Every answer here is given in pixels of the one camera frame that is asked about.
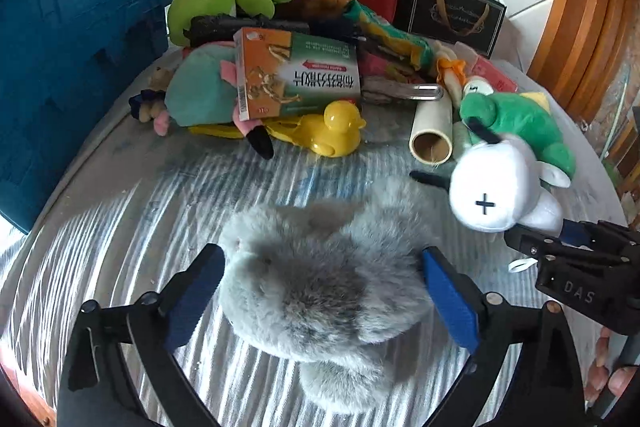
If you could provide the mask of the person's right hand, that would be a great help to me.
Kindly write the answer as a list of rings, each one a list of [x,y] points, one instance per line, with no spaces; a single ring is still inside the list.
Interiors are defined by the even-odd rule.
[[[638,366],[620,367],[613,373],[605,366],[608,351],[610,351],[611,336],[612,332],[602,327],[596,343],[596,357],[589,366],[585,384],[585,399],[588,404],[596,401],[604,389],[608,389],[616,398],[621,397],[632,377],[637,373]]]

